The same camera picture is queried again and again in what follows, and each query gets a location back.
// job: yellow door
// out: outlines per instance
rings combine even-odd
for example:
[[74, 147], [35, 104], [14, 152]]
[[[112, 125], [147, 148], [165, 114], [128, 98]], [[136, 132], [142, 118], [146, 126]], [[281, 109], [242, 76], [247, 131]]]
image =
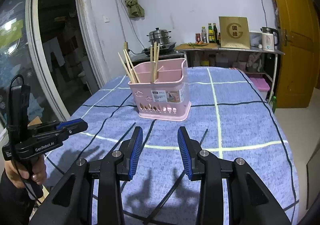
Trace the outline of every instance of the yellow door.
[[279, 108], [309, 105], [319, 73], [319, 25], [312, 0], [276, 0], [282, 32]]

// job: kettle handle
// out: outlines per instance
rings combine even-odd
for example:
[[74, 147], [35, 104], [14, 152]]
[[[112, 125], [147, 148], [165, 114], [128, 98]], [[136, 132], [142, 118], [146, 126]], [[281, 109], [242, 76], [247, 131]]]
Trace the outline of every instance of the kettle handle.
[[277, 46], [280, 43], [279, 31], [278, 31], [278, 29], [275, 29], [275, 28], [272, 28], [272, 31], [277, 34], [277, 43], [275, 44], [275, 46]]

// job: pink bucket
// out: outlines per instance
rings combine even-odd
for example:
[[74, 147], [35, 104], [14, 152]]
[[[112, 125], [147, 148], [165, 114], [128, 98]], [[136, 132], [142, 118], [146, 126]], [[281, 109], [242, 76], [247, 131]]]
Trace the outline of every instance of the pink bucket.
[[139, 109], [139, 116], [185, 120], [191, 106], [186, 60], [177, 58], [159, 61], [154, 83], [150, 83], [150, 69], [150, 62], [138, 64], [135, 70], [141, 83], [128, 83]]

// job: electric kettle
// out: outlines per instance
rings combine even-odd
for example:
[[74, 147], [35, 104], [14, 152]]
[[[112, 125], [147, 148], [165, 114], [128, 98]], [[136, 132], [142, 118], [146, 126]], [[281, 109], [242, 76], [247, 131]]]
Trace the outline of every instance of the electric kettle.
[[[268, 51], [274, 51], [275, 46], [279, 44], [279, 31], [274, 28], [261, 28], [262, 31], [262, 49]], [[273, 33], [277, 34], [277, 43], [275, 44], [275, 36]]]

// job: blue tablecloth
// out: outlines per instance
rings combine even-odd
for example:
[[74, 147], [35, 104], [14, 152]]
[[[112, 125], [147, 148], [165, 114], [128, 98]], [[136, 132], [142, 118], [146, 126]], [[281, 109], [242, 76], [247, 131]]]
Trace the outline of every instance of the blue tablecloth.
[[[152, 120], [138, 115], [128, 77], [108, 82], [73, 115], [88, 130], [71, 136], [46, 156], [47, 186], [54, 186], [78, 157], [103, 158], [131, 138], [141, 126], [145, 146], [133, 180], [122, 185], [127, 225], [195, 224], [200, 182], [191, 182], [183, 171], [177, 130], [185, 126], [191, 139], [220, 158], [244, 158], [267, 185], [293, 224], [298, 216], [298, 177], [292, 152], [269, 105], [242, 72], [215, 67], [188, 69], [190, 100], [188, 118], [182, 122]], [[155, 217], [152, 211], [177, 180], [178, 187]], [[98, 181], [94, 194], [97, 196]], [[224, 181], [224, 224], [228, 224], [228, 197]], [[97, 200], [93, 200], [92, 224], [97, 223]]]

